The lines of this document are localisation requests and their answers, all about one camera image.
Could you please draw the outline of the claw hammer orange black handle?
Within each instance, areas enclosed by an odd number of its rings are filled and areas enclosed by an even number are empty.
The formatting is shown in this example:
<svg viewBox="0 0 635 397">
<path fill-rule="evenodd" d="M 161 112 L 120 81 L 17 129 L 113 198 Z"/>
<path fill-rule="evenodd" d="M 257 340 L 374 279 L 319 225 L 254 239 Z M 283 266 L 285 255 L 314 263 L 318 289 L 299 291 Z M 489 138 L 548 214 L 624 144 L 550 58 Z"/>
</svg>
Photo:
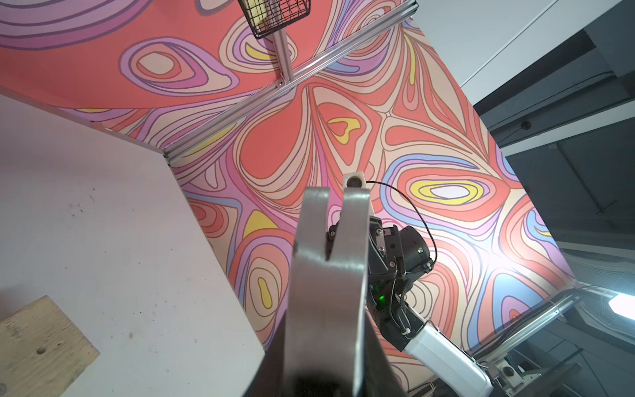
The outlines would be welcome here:
<svg viewBox="0 0 635 397">
<path fill-rule="evenodd" d="M 363 382 L 370 193 L 345 189 L 331 247 L 329 194 L 308 188 L 301 206 L 285 323 L 286 396 L 356 396 Z"/>
</svg>

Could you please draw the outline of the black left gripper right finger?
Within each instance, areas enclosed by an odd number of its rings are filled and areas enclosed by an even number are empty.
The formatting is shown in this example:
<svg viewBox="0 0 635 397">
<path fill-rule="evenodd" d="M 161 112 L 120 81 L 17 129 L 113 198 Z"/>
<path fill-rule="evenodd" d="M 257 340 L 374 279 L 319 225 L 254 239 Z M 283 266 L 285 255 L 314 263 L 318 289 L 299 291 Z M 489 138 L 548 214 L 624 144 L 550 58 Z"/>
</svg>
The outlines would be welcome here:
<svg viewBox="0 0 635 397">
<path fill-rule="evenodd" d="M 365 397 L 405 397 L 400 380 L 380 344 L 369 314 L 365 314 L 364 375 L 361 395 Z"/>
</svg>

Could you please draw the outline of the wooden block with nails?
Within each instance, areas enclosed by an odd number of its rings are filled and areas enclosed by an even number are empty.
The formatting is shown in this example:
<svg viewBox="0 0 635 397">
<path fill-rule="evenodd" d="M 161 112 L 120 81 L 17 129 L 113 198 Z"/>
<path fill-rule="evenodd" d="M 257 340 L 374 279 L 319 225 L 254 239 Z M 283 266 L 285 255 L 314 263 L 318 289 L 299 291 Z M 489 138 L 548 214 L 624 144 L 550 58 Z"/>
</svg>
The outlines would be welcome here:
<svg viewBox="0 0 635 397">
<path fill-rule="evenodd" d="M 61 396 L 99 351 L 48 296 L 1 322 L 1 395 Z"/>
</svg>

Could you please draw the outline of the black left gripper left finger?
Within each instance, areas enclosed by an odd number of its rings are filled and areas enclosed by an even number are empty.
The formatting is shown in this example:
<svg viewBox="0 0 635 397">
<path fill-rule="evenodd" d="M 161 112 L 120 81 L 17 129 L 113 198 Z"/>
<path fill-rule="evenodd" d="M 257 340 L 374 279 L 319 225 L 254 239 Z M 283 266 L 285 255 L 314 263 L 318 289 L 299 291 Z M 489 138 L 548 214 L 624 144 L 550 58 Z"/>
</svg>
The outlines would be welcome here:
<svg viewBox="0 0 635 397">
<path fill-rule="evenodd" d="M 286 317 L 277 327 L 271 345 L 243 397 L 277 397 L 283 395 L 284 341 Z"/>
</svg>

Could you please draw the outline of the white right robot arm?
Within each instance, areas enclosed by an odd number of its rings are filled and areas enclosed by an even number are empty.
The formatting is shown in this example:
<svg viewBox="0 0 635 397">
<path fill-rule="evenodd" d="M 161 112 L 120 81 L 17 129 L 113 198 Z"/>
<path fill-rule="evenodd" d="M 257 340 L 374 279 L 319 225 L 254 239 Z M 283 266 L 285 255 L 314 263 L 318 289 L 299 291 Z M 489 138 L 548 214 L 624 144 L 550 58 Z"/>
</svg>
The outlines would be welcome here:
<svg viewBox="0 0 635 397">
<path fill-rule="evenodd" d="M 406 302 L 434 267 L 427 243 L 412 227 L 385 227 L 370 218 L 366 305 L 382 337 L 417 359 L 459 396 L 489 396 L 494 387 L 476 361 Z"/>
</svg>

